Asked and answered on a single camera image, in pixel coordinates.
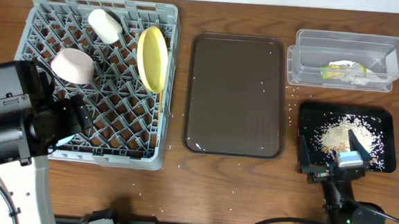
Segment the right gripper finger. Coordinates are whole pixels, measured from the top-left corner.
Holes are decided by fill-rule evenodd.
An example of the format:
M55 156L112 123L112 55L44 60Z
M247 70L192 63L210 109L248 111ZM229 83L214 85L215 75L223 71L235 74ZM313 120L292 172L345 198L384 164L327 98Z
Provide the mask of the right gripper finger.
M298 161L301 167L310 167L310 157L307 142L303 135L299 135Z
M371 155L358 141L353 130L348 131L348 140L349 140L349 144L350 144L349 145L350 150L357 151L360 154L362 161L369 163L371 161Z

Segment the light blue saucer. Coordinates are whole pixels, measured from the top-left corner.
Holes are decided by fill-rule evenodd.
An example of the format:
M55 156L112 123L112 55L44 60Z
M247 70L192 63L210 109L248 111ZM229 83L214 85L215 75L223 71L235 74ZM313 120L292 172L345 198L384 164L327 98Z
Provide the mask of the light blue saucer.
M62 139L60 139L60 140L56 143L56 146L59 147L59 146L66 145L66 144L68 144L74 137L75 137L74 135L71 135L71 136L69 136L69 137L62 138Z

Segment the pile of rice leftovers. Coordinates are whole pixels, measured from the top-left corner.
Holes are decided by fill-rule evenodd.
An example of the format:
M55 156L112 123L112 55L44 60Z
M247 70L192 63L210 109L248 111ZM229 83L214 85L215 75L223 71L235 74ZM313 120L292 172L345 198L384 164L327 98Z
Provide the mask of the pile of rice leftovers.
M334 160L334 153L349 152L348 131L353 131L357 140L370 154L368 169L383 171L384 143L381 120L377 117L358 114L323 114L323 124L317 126L308 144L314 148L315 164L327 164Z

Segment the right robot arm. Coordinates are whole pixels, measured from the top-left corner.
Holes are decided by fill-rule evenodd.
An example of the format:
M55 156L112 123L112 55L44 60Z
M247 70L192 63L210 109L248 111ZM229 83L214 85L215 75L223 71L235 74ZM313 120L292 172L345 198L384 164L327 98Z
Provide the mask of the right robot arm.
M355 200L351 182L365 176L371 156L352 130L347 135L348 152L334 152L333 161L315 166L307 141L300 134L299 172L307 175L308 183L322 186L329 224L385 224L384 212L378 205Z

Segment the grey plastic dishwasher rack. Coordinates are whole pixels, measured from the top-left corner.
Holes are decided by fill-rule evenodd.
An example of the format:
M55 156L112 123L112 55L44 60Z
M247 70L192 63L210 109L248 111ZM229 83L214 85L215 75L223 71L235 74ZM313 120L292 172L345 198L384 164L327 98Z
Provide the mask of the grey plastic dishwasher rack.
M176 6L133 0L32 0L25 29L15 55L18 60L49 66L63 49L85 52L94 62L94 77L85 85L61 78L55 81L54 99L76 95L83 99L93 125L50 154L51 160L92 163L156 171L163 166L171 116L171 96L181 24ZM105 10L122 27L118 41L106 44L88 22L96 9ZM163 94L159 147L157 117L159 94L148 91L136 65L142 32L156 26L172 53L168 88Z

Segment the black plastic tray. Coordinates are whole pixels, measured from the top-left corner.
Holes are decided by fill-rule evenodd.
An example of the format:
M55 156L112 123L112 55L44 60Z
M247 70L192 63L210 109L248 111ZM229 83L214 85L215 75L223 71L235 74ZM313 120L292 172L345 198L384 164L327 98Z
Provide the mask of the black plastic tray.
M314 158L319 154L314 154L314 148L308 144L308 140L314 135L317 126L323 124L323 114L334 112L335 114L358 114L362 116L377 117L381 120L384 143L384 162L385 169L381 173L392 173L395 171L396 152L393 131L393 119L391 114L380 107L367 107L358 105L344 105L336 103L317 103L308 101L301 104L299 109L299 134L303 135L307 141L310 151L310 159L313 164Z

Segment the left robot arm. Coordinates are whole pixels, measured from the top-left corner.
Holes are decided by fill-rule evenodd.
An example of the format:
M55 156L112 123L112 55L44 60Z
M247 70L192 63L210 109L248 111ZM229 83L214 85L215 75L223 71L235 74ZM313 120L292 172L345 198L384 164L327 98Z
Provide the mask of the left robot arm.
M48 157L93 123L81 95L55 101L39 62L0 64L0 224L56 224Z

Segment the white cup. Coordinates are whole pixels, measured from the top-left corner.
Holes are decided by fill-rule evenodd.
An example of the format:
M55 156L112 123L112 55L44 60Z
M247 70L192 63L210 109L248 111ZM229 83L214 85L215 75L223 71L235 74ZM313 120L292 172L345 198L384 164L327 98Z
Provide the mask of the white cup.
M119 33L123 31L121 25L100 8L89 14L88 22L100 40L106 44L113 44L118 41Z

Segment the dark brown serving tray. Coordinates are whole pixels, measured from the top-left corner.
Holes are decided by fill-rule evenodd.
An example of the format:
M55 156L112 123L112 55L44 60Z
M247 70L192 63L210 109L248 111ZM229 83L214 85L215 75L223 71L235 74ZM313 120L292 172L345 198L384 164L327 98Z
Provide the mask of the dark brown serving tray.
M284 47L274 37L200 33L193 41L183 145L271 160L285 148Z

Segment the clear plastic waste bin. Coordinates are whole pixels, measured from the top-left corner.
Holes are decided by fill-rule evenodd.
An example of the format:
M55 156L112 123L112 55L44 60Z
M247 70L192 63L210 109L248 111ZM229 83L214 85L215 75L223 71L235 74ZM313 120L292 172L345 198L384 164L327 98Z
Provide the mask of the clear plastic waste bin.
M352 85L321 78L321 67L341 60L358 62L388 82ZM399 79L399 37L301 29L287 50L286 65L291 85L387 93Z

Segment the wooden chopstick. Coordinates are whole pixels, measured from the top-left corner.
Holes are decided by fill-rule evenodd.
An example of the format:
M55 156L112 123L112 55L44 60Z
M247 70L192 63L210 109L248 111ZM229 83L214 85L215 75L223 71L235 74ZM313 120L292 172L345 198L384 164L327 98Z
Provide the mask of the wooden chopstick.
M165 94L168 88L168 81L169 81L169 75L170 75L170 71L171 71L171 62L173 61L173 56L172 53L170 52L168 54L168 61L167 61L167 71L166 71L166 75L165 75L165 83L164 83L164 88L163 88L163 93Z
M159 147L160 142L160 130L161 130L161 115L163 110L163 91L159 94L159 107L158 107L158 117L157 117L157 142L156 147Z

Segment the white paper napkin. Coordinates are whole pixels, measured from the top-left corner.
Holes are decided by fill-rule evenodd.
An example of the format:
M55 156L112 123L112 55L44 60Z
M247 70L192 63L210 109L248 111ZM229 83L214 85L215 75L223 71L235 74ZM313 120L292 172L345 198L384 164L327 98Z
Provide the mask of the white paper napkin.
M367 85L369 82L385 84L388 82L387 79L378 77L364 65L348 60L333 61L328 66L321 67L321 78L325 80L337 79L352 85Z

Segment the green yellow snack wrapper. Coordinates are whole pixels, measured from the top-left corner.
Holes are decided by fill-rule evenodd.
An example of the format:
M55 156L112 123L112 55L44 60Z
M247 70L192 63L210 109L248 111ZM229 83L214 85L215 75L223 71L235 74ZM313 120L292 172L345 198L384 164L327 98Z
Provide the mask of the green yellow snack wrapper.
M367 73L367 68L364 65L348 60L331 62L327 67L321 67L321 78L325 80L352 81L354 78L366 77Z

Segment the pink bowl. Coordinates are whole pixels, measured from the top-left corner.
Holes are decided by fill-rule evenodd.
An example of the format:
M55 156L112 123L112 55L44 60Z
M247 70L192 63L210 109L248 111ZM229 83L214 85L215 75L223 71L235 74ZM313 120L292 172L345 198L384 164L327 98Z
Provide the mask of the pink bowl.
M94 77L94 63L77 49L61 49L51 61L51 69L61 79L77 85L88 84Z

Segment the yellow plate with leftovers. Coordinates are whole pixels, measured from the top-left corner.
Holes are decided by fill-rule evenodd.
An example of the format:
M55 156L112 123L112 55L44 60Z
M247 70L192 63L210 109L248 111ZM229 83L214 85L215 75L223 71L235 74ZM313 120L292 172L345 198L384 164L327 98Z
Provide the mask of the yellow plate with leftovers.
M145 88L162 93L168 68L168 50L162 32L156 26L145 29L136 48L137 67Z

